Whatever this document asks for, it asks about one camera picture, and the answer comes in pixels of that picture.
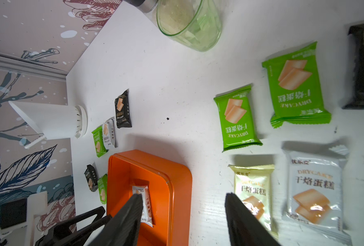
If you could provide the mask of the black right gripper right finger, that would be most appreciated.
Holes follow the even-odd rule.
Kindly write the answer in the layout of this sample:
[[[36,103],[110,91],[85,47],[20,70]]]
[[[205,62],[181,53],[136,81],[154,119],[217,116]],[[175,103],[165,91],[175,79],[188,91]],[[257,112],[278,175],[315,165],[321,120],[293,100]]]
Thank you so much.
[[[226,195],[225,210],[232,246],[279,245],[234,193]]]

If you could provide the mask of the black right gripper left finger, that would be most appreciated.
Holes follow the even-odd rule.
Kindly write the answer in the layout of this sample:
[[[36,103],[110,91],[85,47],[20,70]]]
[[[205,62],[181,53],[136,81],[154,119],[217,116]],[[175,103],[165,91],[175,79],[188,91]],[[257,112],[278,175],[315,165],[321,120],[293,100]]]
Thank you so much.
[[[135,246],[141,226],[143,198],[134,194],[105,225],[91,246]]]

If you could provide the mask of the cream yellow cookie packet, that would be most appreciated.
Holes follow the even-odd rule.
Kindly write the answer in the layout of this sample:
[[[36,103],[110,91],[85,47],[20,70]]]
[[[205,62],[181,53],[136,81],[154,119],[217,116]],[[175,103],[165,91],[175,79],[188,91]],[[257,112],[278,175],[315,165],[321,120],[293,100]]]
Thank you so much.
[[[271,175],[275,166],[229,165],[229,168],[234,172],[234,193],[270,235],[278,239],[272,220]]]

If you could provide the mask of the green cookie packet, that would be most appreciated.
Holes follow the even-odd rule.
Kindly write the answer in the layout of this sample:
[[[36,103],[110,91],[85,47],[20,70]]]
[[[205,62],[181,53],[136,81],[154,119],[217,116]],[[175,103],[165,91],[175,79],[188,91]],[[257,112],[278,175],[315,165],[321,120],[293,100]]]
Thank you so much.
[[[316,61],[317,42],[262,62],[268,73],[274,108],[273,128],[283,123],[328,124],[331,113],[325,109]]]
[[[97,157],[103,156],[108,150],[105,148],[103,142],[103,128],[102,126],[98,126],[95,130],[92,131],[92,136],[94,139],[95,150]]]
[[[262,145],[256,134],[248,98],[251,89],[251,85],[246,85],[214,98],[220,117],[224,152]]]
[[[100,195],[100,201],[103,205],[107,203],[107,182],[108,182],[108,175],[105,174],[98,179],[98,189]]]

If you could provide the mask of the orange storage box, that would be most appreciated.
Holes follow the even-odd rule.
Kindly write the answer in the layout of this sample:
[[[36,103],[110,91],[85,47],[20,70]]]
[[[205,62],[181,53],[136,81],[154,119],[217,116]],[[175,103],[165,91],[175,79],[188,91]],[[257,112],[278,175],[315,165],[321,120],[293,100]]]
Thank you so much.
[[[187,246],[192,174],[179,163],[132,150],[108,160],[107,214],[115,216],[132,196],[133,186],[148,186],[154,225],[141,224],[139,246]]]

